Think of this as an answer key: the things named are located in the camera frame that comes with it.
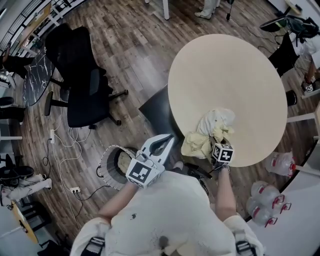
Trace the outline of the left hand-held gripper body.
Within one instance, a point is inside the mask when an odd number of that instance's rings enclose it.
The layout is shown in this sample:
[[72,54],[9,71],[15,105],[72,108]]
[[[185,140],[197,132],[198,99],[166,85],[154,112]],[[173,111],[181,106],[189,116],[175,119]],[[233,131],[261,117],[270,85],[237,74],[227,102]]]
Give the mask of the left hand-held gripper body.
[[148,139],[136,157],[132,158],[125,174],[127,180],[136,186],[146,189],[150,187],[165,171],[162,158],[154,155],[161,148],[163,141]]

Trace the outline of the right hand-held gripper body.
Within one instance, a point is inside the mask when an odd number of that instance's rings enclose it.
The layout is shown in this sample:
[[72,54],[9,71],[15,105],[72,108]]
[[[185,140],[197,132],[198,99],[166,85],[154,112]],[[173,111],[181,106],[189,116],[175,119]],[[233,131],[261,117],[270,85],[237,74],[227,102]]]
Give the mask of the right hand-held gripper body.
[[231,144],[216,142],[211,156],[219,163],[230,163],[234,156],[234,148]]

